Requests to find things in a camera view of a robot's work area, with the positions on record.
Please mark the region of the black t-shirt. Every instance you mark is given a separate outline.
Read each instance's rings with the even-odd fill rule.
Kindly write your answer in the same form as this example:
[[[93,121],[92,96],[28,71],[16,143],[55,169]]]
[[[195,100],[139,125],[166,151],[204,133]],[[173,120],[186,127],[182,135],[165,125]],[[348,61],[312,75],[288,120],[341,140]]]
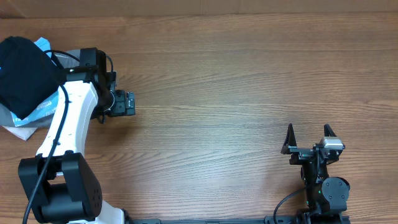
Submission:
[[[25,119],[58,89],[56,77],[62,68],[23,37],[1,42],[1,104],[19,119]]]

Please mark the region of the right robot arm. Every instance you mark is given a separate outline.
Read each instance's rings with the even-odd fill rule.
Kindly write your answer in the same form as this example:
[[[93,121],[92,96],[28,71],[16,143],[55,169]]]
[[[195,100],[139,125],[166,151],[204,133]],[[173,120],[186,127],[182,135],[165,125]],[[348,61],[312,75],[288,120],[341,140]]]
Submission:
[[[289,217],[290,223],[349,223],[349,217],[343,216],[347,210],[350,184],[341,177],[331,177],[328,166],[339,161],[345,145],[336,136],[329,124],[323,127],[324,136],[311,148],[297,146],[293,125],[289,124],[281,154],[290,155],[289,164],[301,167],[300,175],[304,187],[282,199],[272,215],[275,223],[279,221],[277,211],[288,199],[304,192],[307,209],[300,209]]]

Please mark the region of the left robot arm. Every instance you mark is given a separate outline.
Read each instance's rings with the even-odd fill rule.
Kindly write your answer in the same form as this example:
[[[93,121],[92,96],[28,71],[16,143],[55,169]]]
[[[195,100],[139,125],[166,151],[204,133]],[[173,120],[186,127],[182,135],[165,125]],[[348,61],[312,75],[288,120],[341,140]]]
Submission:
[[[99,180],[85,159],[91,119],[132,116],[134,94],[116,89],[116,72],[98,67],[67,70],[58,105],[42,145],[22,159],[18,175],[30,213],[39,223],[131,223],[127,211],[103,198]]]

